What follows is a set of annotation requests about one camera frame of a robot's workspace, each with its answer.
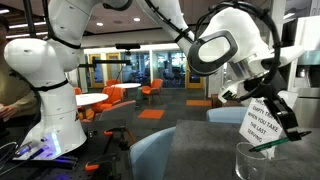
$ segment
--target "white robotic arm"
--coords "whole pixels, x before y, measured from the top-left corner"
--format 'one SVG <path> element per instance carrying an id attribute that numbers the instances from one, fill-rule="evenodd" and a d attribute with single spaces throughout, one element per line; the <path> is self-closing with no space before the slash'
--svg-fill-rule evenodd
<path id="1" fill-rule="evenodd" d="M 81 39 L 92 10 L 125 10 L 132 0 L 51 0 L 44 5 L 48 38 L 15 39 L 5 48 L 5 59 L 41 96 L 41 120 L 26 135 L 15 159 L 26 160 L 45 147 L 34 160 L 51 160 L 82 145 L 86 136 L 77 118 L 73 87 L 65 72 L 79 65 Z"/>
<path id="2" fill-rule="evenodd" d="M 193 35 L 192 32 L 184 31 L 187 27 L 180 9 L 177 10 L 178 0 L 137 0 L 137 2 L 142 10 L 158 22 L 181 47 L 188 57 L 192 71 L 201 76 L 208 76 L 224 63 L 230 63 L 238 79 L 225 83 L 221 88 L 218 97 L 222 102 L 235 98 L 242 101 L 250 97 L 265 97 L 267 101 L 265 104 L 282 125 L 289 139 L 291 141 L 301 139 L 295 130 L 297 122 L 294 113 L 277 95 L 280 90 L 286 88 L 277 69 L 301 56 L 303 48 L 298 46 L 280 48 L 277 29 L 266 10 L 242 1 L 222 2 L 209 9 L 208 14 L 199 19 Z M 249 13 L 259 17 L 269 27 L 275 42 L 274 50 L 269 49 L 261 39 L 259 29 Z M 209 15 L 213 17 L 198 38 L 197 29 Z M 177 19 L 179 23 L 170 24 Z M 255 87 L 250 87 L 249 93 L 238 98 L 238 85 L 252 82 L 257 78 L 260 78 L 260 81 L 253 83 Z"/>

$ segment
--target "person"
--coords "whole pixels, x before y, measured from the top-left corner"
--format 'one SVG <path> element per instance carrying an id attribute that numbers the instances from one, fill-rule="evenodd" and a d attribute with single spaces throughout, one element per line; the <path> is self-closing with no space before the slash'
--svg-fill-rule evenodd
<path id="1" fill-rule="evenodd" d="M 29 85 L 14 75 L 4 58 L 9 22 L 0 16 L 0 132 L 6 127 L 27 127 L 35 118 L 37 99 Z"/>

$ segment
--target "ceiling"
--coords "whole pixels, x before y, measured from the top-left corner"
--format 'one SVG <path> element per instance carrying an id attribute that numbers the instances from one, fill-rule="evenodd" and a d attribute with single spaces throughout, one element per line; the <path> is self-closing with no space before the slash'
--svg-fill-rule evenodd
<path id="1" fill-rule="evenodd" d="M 221 0 L 179 0 L 184 19 L 187 24 L 196 24 L 200 16 L 205 14 L 209 6 L 218 4 Z M 249 2 L 258 6 L 267 4 L 270 0 L 249 0 Z M 41 15 L 42 1 L 30 0 L 33 11 L 34 22 L 43 21 Z M 1 0 L 0 9 L 7 8 L 10 13 L 2 14 L 8 18 L 10 25 L 25 24 L 23 0 Z M 140 22 L 133 21 L 134 17 L 139 17 Z M 97 26 L 97 22 L 104 23 L 103 26 Z M 47 32 L 46 25 L 35 26 L 37 32 Z M 146 16 L 138 7 L 135 0 L 132 5 L 125 11 L 114 11 L 104 9 L 102 4 L 94 7 L 92 16 L 88 22 L 84 35 L 126 32 L 136 30 L 146 30 L 160 28 L 148 16 Z M 15 28 L 10 29 L 10 35 L 26 34 L 28 28 Z"/>

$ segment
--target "orange armchair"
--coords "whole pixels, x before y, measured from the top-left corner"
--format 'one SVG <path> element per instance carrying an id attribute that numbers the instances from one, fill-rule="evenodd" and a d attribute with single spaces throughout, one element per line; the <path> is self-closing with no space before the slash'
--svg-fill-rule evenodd
<path id="1" fill-rule="evenodd" d="M 151 86 L 142 86 L 142 94 L 144 96 L 148 96 L 149 106 L 150 106 L 151 99 L 153 100 L 153 95 L 158 95 L 160 102 L 162 103 L 161 97 L 160 97 L 162 83 L 163 83 L 162 79 L 154 79 L 151 83 Z"/>
<path id="2" fill-rule="evenodd" d="M 102 93 L 107 94 L 109 97 L 102 101 L 91 105 L 91 109 L 94 112 L 93 120 L 97 113 L 102 113 L 103 110 L 109 109 L 112 106 L 122 102 L 123 89 L 119 87 L 105 87 Z"/>
<path id="3" fill-rule="evenodd" d="M 74 90 L 75 95 L 82 94 L 82 91 L 79 87 L 73 87 L 73 90 Z M 78 108 L 78 112 L 82 113 L 83 119 L 85 119 L 86 118 L 86 109 L 83 106 L 77 106 L 77 108 Z"/>
<path id="4" fill-rule="evenodd" d="M 107 87 L 115 85 L 115 84 L 120 84 L 120 80 L 118 80 L 118 79 L 109 79 L 109 80 L 106 81 L 106 86 Z"/>
<path id="5" fill-rule="evenodd" d="M 118 79 L 109 79 L 109 80 L 106 81 L 106 86 L 107 86 L 107 87 L 110 87 L 110 86 L 112 86 L 112 85 L 120 84 L 120 83 L 121 83 L 121 82 L 120 82 L 120 80 L 118 80 Z M 124 93 L 124 95 L 125 95 L 126 97 L 128 96 L 128 93 L 127 93 L 126 89 L 123 89 L 123 93 Z"/>

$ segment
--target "white round table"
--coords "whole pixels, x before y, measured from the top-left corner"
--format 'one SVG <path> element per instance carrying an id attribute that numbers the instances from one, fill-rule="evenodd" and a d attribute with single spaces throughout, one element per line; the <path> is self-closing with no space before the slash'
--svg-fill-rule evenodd
<path id="1" fill-rule="evenodd" d="M 122 84 L 115 84 L 115 85 L 112 85 L 112 86 L 121 87 L 121 88 L 124 88 L 124 89 L 129 89 L 129 88 L 139 87 L 139 86 L 141 86 L 141 84 L 140 83 L 122 83 Z"/>
<path id="2" fill-rule="evenodd" d="M 94 104 L 108 99 L 108 95 L 103 93 L 90 93 L 76 95 L 77 106 Z"/>

